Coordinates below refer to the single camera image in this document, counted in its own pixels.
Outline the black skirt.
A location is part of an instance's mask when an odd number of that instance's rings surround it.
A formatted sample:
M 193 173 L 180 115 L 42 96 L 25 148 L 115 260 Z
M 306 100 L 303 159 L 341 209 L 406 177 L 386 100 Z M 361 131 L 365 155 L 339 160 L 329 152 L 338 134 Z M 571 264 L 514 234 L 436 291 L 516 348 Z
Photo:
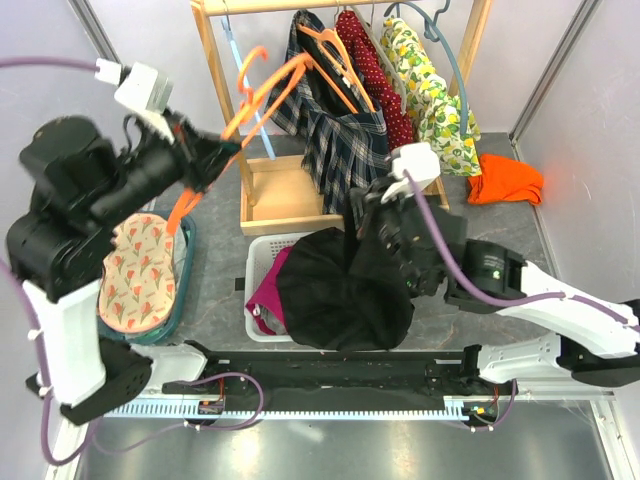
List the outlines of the black skirt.
M 347 218 L 299 239 L 277 275 L 286 329 L 298 344 L 331 351 L 391 350 L 411 326 L 413 299 L 433 296 L 446 266 L 430 235 L 430 269 L 401 269 L 373 244 L 347 268 Z

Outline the navy plaid skirt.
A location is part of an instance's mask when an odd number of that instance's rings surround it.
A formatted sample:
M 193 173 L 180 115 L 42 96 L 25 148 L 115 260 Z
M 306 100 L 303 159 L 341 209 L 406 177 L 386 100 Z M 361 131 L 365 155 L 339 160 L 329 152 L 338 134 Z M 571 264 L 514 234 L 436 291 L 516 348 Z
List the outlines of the navy plaid skirt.
M 301 166 L 323 197 L 324 214 L 344 212 L 345 196 L 354 187 L 367 188 L 389 172 L 387 126 L 381 106 L 368 105 L 360 89 L 335 70 L 318 50 L 316 41 L 299 30 L 317 32 L 322 21 L 308 10 L 297 11 L 291 22 L 285 59 L 308 53 L 357 109 L 353 113 L 317 69 L 308 70 L 270 115 L 279 128 L 304 141 Z

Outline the magenta pleated skirt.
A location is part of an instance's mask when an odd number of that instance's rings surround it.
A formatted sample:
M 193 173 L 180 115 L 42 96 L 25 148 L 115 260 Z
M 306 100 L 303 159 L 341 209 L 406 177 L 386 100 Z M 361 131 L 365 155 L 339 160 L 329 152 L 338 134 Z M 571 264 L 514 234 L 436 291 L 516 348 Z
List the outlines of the magenta pleated skirt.
M 292 250 L 292 246 L 281 249 L 275 257 L 265 278 L 245 304 L 259 331 L 275 336 L 287 333 L 284 310 L 277 288 L 277 275 Z

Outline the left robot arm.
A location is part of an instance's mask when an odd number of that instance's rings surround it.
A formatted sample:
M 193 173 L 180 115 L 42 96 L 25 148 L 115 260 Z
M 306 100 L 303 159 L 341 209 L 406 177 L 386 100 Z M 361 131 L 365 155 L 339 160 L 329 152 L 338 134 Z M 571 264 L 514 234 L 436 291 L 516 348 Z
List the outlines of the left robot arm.
M 164 117 L 167 136 L 142 126 L 139 143 L 121 151 L 91 119 L 60 117 L 19 155 L 34 188 L 6 248 L 41 361 L 27 386 L 77 426 L 133 400 L 152 373 L 149 357 L 98 332 L 100 279 L 116 227 L 175 184 L 205 192 L 242 148 L 178 114 Z

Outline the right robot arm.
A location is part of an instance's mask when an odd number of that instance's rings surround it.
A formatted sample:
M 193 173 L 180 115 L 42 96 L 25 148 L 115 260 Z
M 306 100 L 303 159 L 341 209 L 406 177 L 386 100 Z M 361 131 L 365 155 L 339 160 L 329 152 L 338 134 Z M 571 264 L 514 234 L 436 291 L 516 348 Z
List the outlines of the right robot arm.
M 390 179 L 351 189 L 345 224 L 358 239 L 379 242 L 410 297 L 433 296 L 444 286 L 445 302 L 461 311 L 546 329 L 534 340 L 466 347 L 457 371 L 465 391 L 477 394 L 526 377 L 570 377 L 603 388 L 638 381 L 638 301 L 596 298 L 511 249 L 469 239 L 465 218 Z

